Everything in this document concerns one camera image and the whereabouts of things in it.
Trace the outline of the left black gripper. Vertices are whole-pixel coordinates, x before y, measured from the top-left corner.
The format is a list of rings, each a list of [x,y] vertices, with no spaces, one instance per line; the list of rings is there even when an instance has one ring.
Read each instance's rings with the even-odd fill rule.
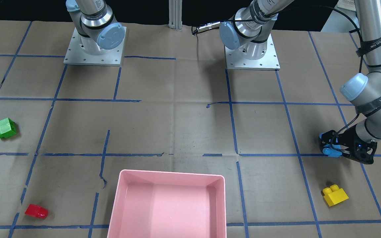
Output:
[[[361,164],[371,165],[374,163],[377,142],[375,140],[365,142],[360,139],[356,132],[356,126],[350,127],[342,134],[333,130],[320,134],[321,146],[330,143],[332,145],[346,146],[347,149],[324,147],[322,153],[328,157],[338,158],[344,156],[345,158],[357,161]]]

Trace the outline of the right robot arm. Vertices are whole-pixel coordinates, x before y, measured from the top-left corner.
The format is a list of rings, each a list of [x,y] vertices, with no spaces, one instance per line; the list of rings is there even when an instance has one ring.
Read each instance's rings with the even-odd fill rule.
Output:
[[[72,66],[69,78],[82,85],[91,79],[102,82],[100,71],[91,76],[95,67],[121,64],[126,28],[110,6],[104,0],[67,0],[65,5],[75,27],[69,45],[63,27],[0,20],[0,58],[11,60],[0,89],[8,82],[9,92],[48,98],[59,91],[67,65]]]

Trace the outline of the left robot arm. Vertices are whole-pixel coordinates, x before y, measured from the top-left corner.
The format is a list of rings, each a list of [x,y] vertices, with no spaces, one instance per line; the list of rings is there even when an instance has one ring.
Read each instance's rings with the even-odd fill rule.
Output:
[[[253,0],[228,20],[220,22],[220,37],[225,47],[235,50],[248,43],[263,43],[273,19],[290,5],[290,0]],[[360,47],[357,56],[366,57],[367,74],[358,73],[341,88],[341,94],[365,120],[340,131],[319,136],[324,155],[373,164],[381,140],[381,0],[356,0]]]

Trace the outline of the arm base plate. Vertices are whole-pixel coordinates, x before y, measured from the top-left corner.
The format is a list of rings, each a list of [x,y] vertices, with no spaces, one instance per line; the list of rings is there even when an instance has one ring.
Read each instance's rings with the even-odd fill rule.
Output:
[[[114,49],[100,48],[91,38],[81,36],[74,29],[67,52],[64,57],[65,65],[82,66],[121,66],[125,39]]]
[[[248,42],[235,50],[224,47],[224,52],[227,69],[274,71],[281,68],[271,35],[266,42]]]

